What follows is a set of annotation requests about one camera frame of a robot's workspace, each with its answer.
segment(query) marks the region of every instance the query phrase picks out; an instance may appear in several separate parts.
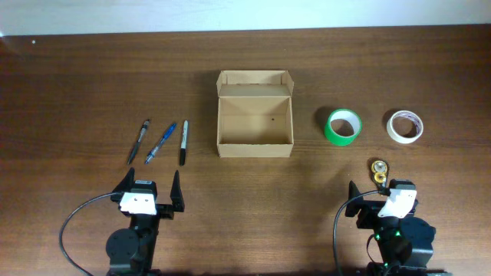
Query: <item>cardboard box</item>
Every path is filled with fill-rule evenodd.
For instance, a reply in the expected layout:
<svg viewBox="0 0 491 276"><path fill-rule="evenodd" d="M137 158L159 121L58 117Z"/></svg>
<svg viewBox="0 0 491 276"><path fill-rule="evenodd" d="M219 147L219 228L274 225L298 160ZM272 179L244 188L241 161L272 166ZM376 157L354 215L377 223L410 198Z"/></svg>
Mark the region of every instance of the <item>cardboard box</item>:
<svg viewBox="0 0 491 276"><path fill-rule="evenodd" d="M216 87L220 157L290 157L293 80L287 71L222 71Z"/></svg>

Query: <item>marker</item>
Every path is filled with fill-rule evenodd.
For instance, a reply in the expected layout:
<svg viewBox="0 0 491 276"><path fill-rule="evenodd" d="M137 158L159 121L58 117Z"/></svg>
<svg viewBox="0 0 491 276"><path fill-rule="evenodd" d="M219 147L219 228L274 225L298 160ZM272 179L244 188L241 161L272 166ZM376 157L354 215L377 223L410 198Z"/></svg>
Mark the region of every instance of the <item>marker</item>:
<svg viewBox="0 0 491 276"><path fill-rule="evenodd" d="M181 142L181 151L179 156L179 166L184 166L184 163L186 162L187 125L187 120L185 120L183 126L183 141Z"/></svg>
<svg viewBox="0 0 491 276"><path fill-rule="evenodd" d="M167 139L169 139L170 134L172 134L176 126L176 123L169 126L169 129L163 134L163 137L160 139L159 143L148 153L147 158L145 159L145 164L150 163L151 159L155 157L157 151L159 151L162 145L167 141Z"/></svg>
<svg viewBox="0 0 491 276"><path fill-rule="evenodd" d="M137 155L138 149L140 148L141 140L143 139L143 136L145 136L145 133L147 133L147 129L148 129L149 124L150 124L150 119L147 119L145 121L145 123L143 123L143 126L141 126L140 135L138 136L138 140L133 145L133 149L131 150L130 156L128 157L128 162L127 162L128 165L130 165L133 162L133 159L135 159L135 156Z"/></svg>

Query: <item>box flap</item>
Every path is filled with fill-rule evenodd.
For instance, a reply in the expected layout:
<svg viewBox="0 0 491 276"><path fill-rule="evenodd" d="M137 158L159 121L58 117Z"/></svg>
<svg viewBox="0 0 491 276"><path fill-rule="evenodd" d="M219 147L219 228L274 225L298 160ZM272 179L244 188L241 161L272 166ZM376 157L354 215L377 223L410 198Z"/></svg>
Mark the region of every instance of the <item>box flap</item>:
<svg viewBox="0 0 491 276"><path fill-rule="evenodd" d="M216 88L219 97L290 97L293 84L287 71L222 71Z"/></svg>

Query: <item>masking tape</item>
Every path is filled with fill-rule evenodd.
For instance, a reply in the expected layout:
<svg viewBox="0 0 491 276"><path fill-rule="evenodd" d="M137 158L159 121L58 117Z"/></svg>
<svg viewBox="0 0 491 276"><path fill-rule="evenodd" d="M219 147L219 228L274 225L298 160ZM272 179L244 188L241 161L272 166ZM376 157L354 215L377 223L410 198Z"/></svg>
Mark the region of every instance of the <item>masking tape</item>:
<svg viewBox="0 0 491 276"><path fill-rule="evenodd" d="M345 120L347 121L351 127L353 128L354 134L351 136L341 136L333 131L331 127L331 123L333 120ZM324 135L328 140L336 146L347 146L353 142L353 140L360 134L361 132L361 119L360 117L353 111L348 109L339 109L335 110L329 116L328 122L324 128Z"/></svg>
<svg viewBox="0 0 491 276"><path fill-rule="evenodd" d="M407 138L397 134L394 129L394 119L396 118L406 118L413 122L414 126L416 126L416 136ZM390 138L398 143L412 143L420 138L421 134L423 134L423 121L418 117L418 115L410 111L397 111L387 122L387 132L389 133Z"/></svg>

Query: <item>white wall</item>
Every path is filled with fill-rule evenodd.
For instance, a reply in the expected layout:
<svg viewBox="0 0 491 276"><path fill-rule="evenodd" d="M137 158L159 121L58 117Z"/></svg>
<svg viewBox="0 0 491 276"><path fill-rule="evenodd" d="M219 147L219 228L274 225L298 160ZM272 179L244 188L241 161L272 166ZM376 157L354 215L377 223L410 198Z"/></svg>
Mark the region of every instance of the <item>white wall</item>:
<svg viewBox="0 0 491 276"><path fill-rule="evenodd" d="M3 35L491 22L491 0L0 0Z"/></svg>

